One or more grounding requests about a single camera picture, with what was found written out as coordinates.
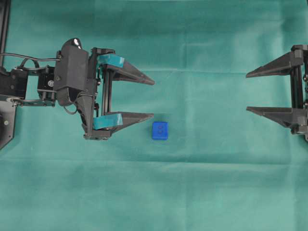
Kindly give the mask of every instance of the green cloth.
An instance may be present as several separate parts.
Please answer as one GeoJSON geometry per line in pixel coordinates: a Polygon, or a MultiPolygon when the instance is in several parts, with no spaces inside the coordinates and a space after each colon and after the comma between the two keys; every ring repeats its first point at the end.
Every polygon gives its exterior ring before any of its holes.
{"type": "Polygon", "coordinates": [[[112,110],[155,117],[86,141],[59,105],[18,108],[0,151],[0,230],[306,230],[308,144],[245,111],[290,107],[290,80],[245,74],[308,43],[307,11],[305,0],[12,0],[7,52],[55,57],[74,37],[115,49],[156,84],[115,82],[112,110]],[[152,140],[154,121],[169,122],[167,141],[152,140]]]}

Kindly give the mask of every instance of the gripper jaw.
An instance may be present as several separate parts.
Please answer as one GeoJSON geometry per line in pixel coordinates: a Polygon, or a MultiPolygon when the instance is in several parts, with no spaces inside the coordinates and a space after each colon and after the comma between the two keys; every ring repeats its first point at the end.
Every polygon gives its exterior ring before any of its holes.
{"type": "Polygon", "coordinates": [[[290,75],[292,107],[247,107],[247,111],[264,116],[292,134],[302,134],[308,140],[308,103],[304,103],[301,66],[305,66],[304,81],[308,81],[308,46],[294,45],[291,51],[278,59],[249,72],[246,77],[290,75]]]}
{"type": "Polygon", "coordinates": [[[304,63],[303,50],[295,50],[284,54],[274,61],[249,72],[246,78],[260,76],[286,76],[292,68],[301,66],[304,63]]]}

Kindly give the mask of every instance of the metal bracket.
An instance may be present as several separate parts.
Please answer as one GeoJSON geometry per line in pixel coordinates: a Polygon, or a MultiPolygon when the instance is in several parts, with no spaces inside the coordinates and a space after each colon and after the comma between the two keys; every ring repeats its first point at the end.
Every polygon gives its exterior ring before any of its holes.
{"type": "Polygon", "coordinates": [[[14,138],[16,107],[0,101],[0,149],[14,138]]]}

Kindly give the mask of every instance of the blue cube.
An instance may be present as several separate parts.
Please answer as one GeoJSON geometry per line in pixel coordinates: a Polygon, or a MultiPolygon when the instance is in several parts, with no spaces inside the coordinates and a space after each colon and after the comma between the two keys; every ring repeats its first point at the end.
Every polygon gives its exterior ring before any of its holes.
{"type": "Polygon", "coordinates": [[[168,122],[154,122],[152,127],[153,140],[167,140],[168,139],[168,122]]]}

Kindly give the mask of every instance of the black cable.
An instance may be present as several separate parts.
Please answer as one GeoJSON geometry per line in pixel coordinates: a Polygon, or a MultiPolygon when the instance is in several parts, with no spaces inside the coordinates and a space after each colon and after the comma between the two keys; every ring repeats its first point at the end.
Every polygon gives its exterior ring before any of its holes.
{"type": "Polygon", "coordinates": [[[57,58],[48,58],[48,59],[38,59],[38,58],[34,58],[31,56],[27,56],[27,55],[22,55],[22,54],[14,54],[14,53],[0,53],[0,56],[14,56],[14,57],[19,57],[19,58],[24,58],[24,59],[31,59],[34,61],[39,61],[39,62],[46,62],[46,61],[60,61],[61,59],[57,59],[57,58]]]}
{"type": "MultiPolygon", "coordinates": [[[[26,62],[27,62],[28,60],[29,60],[29,59],[24,59],[24,60],[21,62],[21,64],[20,64],[19,66],[20,66],[20,67],[24,67],[25,64],[26,64],[26,62]]],[[[31,61],[33,61],[35,68],[39,68],[39,63],[38,63],[38,61],[35,61],[35,60],[31,60],[31,61]]]]}
{"type": "Polygon", "coordinates": [[[76,112],[77,112],[77,106],[76,106],[76,105],[75,105],[76,110],[75,110],[74,112],[69,111],[65,106],[63,106],[63,107],[64,107],[64,110],[65,110],[67,113],[69,113],[70,115],[74,115],[74,114],[76,114],[76,112]]]}

